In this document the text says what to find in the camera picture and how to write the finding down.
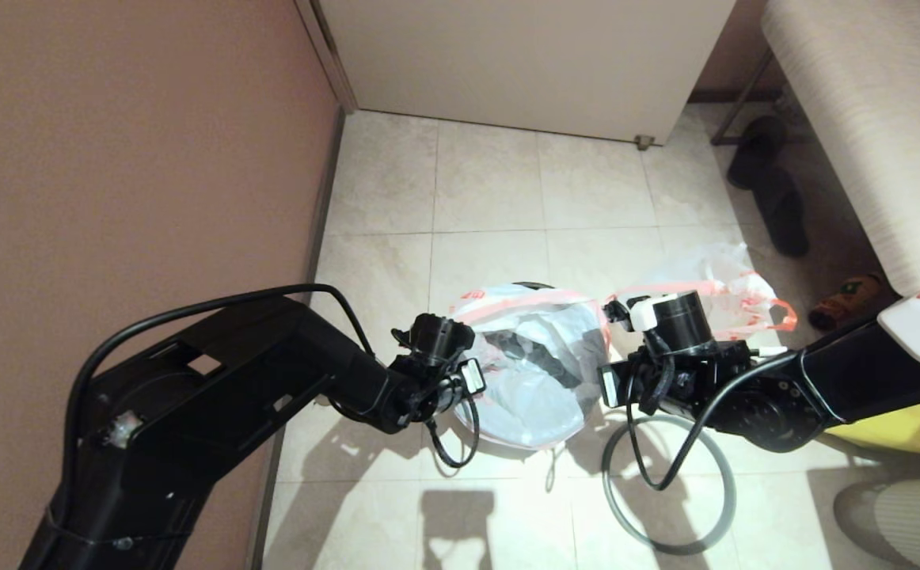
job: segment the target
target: grout line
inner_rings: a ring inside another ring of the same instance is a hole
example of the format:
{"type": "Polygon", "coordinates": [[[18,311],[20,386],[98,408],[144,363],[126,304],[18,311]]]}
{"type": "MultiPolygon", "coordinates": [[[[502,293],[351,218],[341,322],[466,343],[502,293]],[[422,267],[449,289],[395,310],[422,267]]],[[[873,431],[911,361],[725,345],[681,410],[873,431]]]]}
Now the grout line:
{"type": "MultiPolygon", "coordinates": [[[[653,224],[655,224],[656,227],[660,227],[660,220],[658,213],[656,213],[656,199],[653,198],[653,187],[651,185],[651,181],[649,181],[647,162],[644,160],[644,155],[639,150],[637,150],[637,156],[640,159],[640,166],[644,167],[644,181],[647,183],[647,194],[649,194],[649,197],[651,197],[651,208],[653,209],[653,224]]],[[[660,242],[660,248],[663,248],[663,241],[660,242]]]]}
{"type": "Polygon", "coordinates": [[[576,549],[576,515],[572,512],[572,492],[566,492],[566,498],[569,502],[569,527],[572,528],[572,562],[576,564],[576,569],[579,570],[580,567],[580,551],[576,549]]]}
{"type": "Polygon", "coordinates": [[[541,167],[541,134],[534,134],[534,150],[537,155],[537,188],[541,193],[541,223],[544,225],[544,274],[548,280],[546,283],[551,284],[551,248],[548,246],[548,212],[546,203],[544,203],[544,172],[541,167]]]}
{"type": "MultiPolygon", "coordinates": [[[[735,515],[738,515],[738,501],[735,501],[735,515]]],[[[735,560],[738,561],[738,567],[742,567],[742,552],[738,549],[738,538],[735,537],[735,523],[732,522],[731,528],[728,528],[728,536],[731,537],[731,546],[735,548],[735,560]]]]}
{"type": "MultiPolygon", "coordinates": [[[[825,469],[851,469],[851,470],[865,470],[872,469],[873,465],[844,465],[844,466],[834,466],[834,468],[825,468],[825,469]]],[[[783,476],[783,475],[807,475],[807,473],[812,472],[815,469],[804,469],[804,470],[780,470],[780,472],[767,472],[762,470],[762,472],[746,472],[746,473],[734,473],[735,477],[767,477],[767,476],[783,476]]],[[[636,477],[638,473],[634,473],[631,477],[636,477]]],[[[680,477],[717,477],[720,479],[720,473],[679,473],[680,477]]],[[[566,480],[569,481],[593,481],[600,480],[600,473],[598,475],[564,475],[566,480]]],[[[622,475],[612,475],[617,479],[626,479],[628,476],[622,475]]],[[[332,484],[332,483],[453,483],[453,482],[476,482],[476,481],[526,481],[526,482],[544,482],[547,479],[546,475],[540,477],[537,476],[525,476],[525,477],[436,477],[435,479],[427,479],[426,477],[419,477],[419,479],[325,479],[322,481],[278,481],[278,485],[323,485],[323,484],[332,484]]]]}
{"type": "Polygon", "coordinates": [[[419,566],[421,557],[424,555],[423,541],[421,541],[421,535],[423,534],[423,524],[421,524],[421,486],[417,486],[417,501],[414,504],[414,508],[417,509],[416,516],[414,516],[414,565],[413,568],[423,568],[424,566],[419,566]]]}
{"type": "Polygon", "coordinates": [[[435,121],[435,166],[431,179],[431,231],[435,233],[435,195],[439,194],[439,139],[442,138],[442,120],[435,121]]]}
{"type": "Polygon", "coordinates": [[[424,300],[425,313],[431,312],[431,268],[435,266],[435,194],[439,192],[439,137],[441,120],[435,121],[435,177],[431,181],[431,237],[428,239],[428,295],[424,300]]]}

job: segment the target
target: slipper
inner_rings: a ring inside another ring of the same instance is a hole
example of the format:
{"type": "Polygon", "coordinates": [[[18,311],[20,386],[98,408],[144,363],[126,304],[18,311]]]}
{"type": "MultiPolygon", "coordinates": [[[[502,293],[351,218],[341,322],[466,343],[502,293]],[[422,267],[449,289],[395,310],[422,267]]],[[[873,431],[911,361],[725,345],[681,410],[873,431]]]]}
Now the slipper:
{"type": "Polygon", "coordinates": [[[728,183],[739,190],[751,190],[753,180],[774,165],[787,140],[787,127],[776,116],[760,116],[745,127],[728,167],[728,183]]]}
{"type": "Polygon", "coordinates": [[[808,237],[801,225],[804,206],[790,174],[776,166],[764,170],[753,178],[752,194],[774,248],[787,257],[808,253],[808,237]]]}

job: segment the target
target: floor tile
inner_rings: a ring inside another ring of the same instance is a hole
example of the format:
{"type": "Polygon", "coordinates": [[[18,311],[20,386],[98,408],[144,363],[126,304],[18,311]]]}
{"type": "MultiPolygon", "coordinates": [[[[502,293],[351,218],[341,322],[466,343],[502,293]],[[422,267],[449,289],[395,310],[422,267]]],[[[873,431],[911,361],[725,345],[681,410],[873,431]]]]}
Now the floor tile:
{"type": "Polygon", "coordinates": [[[695,111],[685,108],[667,144],[641,156],[659,225],[735,222],[728,183],[695,111]]]}
{"type": "Polygon", "coordinates": [[[326,234],[431,231],[438,123],[383,112],[348,116],[326,234]]]}
{"type": "Polygon", "coordinates": [[[635,145],[544,133],[537,140],[550,230],[656,224],[635,145]]]}
{"type": "Polygon", "coordinates": [[[419,482],[278,483],[265,570],[412,568],[419,482]]]}
{"type": "Polygon", "coordinates": [[[663,243],[663,251],[669,259],[680,259],[702,246],[714,243],[744,243],[745,237],[738,224],[661,226],[660,242],[663,243]]]}
{"type": "Polygon", "coordinates": [[[861,551],[837,527],[833,499],[863,480],[857,469],[742,475],[732,528],[743,570],[894,568],[861,551]]]}
{"type": "Polygon", "coordinates": [[[308,405],[287,422],[276,480],[416,481],[423,429],[412,425],[389,435],[330,405],[308,405]]]}
{"type": "Polygon", "coordinates": [[[420,505],[417,568],[576,567],[565,484],[427,482],[420,505]]]}
{"type": "Polygon", "coordinates": [[[549,282],[544,231],[461,232],[432,238],[432,313],[448,314],[472,289],[519,281],[549,282]]]}
{"type": "MultiPolygon", "coordinates": [[[[377,357],[392,362],[398,349],[390,329],[408,329],[428,311],[431,235],[327,235],[316,282],[347,297],[377,357]]],[[[329,295],[313,295],[312,308],[352,338],[351,324],[329,295]]]]}
{"type": "Polygon", "coordinates": [[[439,123],[435,231],[542,228],[536,134],[439,123]]]}
{"type": "Polygon", "coordinates": [[[655,227],[548,230],[551,284],[601,302],[665,259],[655,227]]]}
{"type": "MultiPolygon", "coordinates": [[[[649,489],[638,477],[617,479],[616,497],[629,521],[652,540],[688,544],[706,535],[724,505],[720,477],[681,476],[665,491],[649,489]]],[[[611,513],[601,480],[569,482],[576,559],[580,569],[736,570],[739,567],[731,531],[707,551],[692,556],[660,554],[631,537],[611,513]]]]}

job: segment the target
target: plastic bag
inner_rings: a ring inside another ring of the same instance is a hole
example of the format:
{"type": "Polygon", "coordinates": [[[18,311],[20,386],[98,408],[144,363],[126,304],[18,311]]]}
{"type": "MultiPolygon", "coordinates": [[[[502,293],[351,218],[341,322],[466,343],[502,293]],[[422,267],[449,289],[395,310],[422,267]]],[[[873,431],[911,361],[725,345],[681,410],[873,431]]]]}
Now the plastic bag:
{"type": "Polygon", "coordinates": [[[695,289],[703,303],[710,331],[717,340],[745,340],[760,331],[793,331],[797,313],[787,302],[778,299],[752,266],[746,246],[716,243],[693,249],[659,267],[608,300],[625,302],[641,295],[666,295],[695,289]],[[772,306],[787,311],[780,324],[770,315],[772,306]]]}
{"type": "MultiPolygon", "coordinates": [[[[465,294],[450,310],[470,325],[485,392],[476,397],[481,435],[489,441],[544,450],[583,429],[601,394],[597,367],[610,337],[594,299],[564,289],[499,285],[465,294]]],[[[470,409],[456,405],[471,426],[470,409]]]]}

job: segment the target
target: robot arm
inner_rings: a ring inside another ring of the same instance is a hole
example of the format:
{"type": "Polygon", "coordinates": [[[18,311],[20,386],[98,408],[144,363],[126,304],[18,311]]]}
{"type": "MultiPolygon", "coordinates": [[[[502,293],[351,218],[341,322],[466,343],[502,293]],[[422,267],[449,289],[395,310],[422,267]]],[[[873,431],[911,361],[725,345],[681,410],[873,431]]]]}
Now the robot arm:
{"type": "Polygon", "coordinates": [[[466,325],[421,314],[394,335],[410,354],[386,367],[308,306],[271,295],[99,374],[70,402],[82,411],[75,458],[21,567],[172,568],[214,483],[320,394],[396,433],[485,388],[476,361],[459,361],[466,325]]]}
{"type": "Polygon", "coordinates": [[[829,427],[920,404],[920,362],[874,317],[756,365],[743,340],[713,339],[694,291],[626,304],[605,313],[645,344],[601,369],[609,407],[660,409],[786,452],[829,427]]]}
{"type": "MultiPolygon", "coordinates": [[[[640,404],[647,414],[660,409],[694,422],[655,488],[674,479],[704,426],[789,451],[829,426],[920,403],[920,363],[875,318],[753,364],[742,340],[713,339],[694,292],[605,308],[610,321],[645,338],[626,361],[601,369],[606,404],[640,404]]],[[[421,314],[409,331],[393,333],[410,354],[385,367],[343,296],[322,285],[200,303],[117,333],[88,359],[70,393],[63,479],[21,567],[173,568],[214,483],[320,394],[348,419],[386,433],[423,422],[444,461],[464,465],[476,448],[472,394],[485,389],[477,362],[460,361],[473,332],[421,314]],[[363,348],[283,297],[303,291],[336,296],[363,348]],[[127,338],[218,308],[93,378],[127,338]],[[435,437],[434,417],[463,398],[475,444],[464,462],[453,462],[435,437]]]]}

